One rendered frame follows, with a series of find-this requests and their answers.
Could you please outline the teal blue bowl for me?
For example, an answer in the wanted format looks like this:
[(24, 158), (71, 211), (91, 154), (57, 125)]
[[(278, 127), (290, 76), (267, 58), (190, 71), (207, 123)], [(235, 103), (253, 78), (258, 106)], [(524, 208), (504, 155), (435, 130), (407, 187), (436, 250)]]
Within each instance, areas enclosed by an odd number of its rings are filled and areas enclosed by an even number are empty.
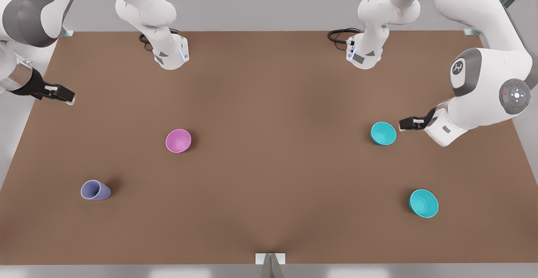
[(369, 134), (371, 140), (381, 146), (388, 146), (394, 143), (397, 138), (396, 129), (387, 122), (376, 122), (372, 125)]
[(433, 218), (439, 210), (435, 195), (425, 189), (417, 189), (409, 196), (409, 208), (421, 218)]

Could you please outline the pink bowl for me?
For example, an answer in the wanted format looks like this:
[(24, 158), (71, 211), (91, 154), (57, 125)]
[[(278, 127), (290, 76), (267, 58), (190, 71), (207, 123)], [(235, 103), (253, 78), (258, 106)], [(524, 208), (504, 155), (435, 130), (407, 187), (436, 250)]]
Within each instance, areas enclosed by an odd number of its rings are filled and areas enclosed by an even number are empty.
[(186, 152), (190, 148), (191, 142), (190, 132), (185, 129), (175, 129), (167, 135), (165, 146), (170, 152)]

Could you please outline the lavender blue cup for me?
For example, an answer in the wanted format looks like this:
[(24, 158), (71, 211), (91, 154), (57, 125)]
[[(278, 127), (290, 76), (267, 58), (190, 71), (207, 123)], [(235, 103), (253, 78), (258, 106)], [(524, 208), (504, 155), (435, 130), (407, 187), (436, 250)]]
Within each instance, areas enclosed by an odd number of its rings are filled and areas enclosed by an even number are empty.
[(87, 200), (102, 201), (111, 196), (111, 189), (100, 181), (89, 180), (83, 184), (80, 194)]

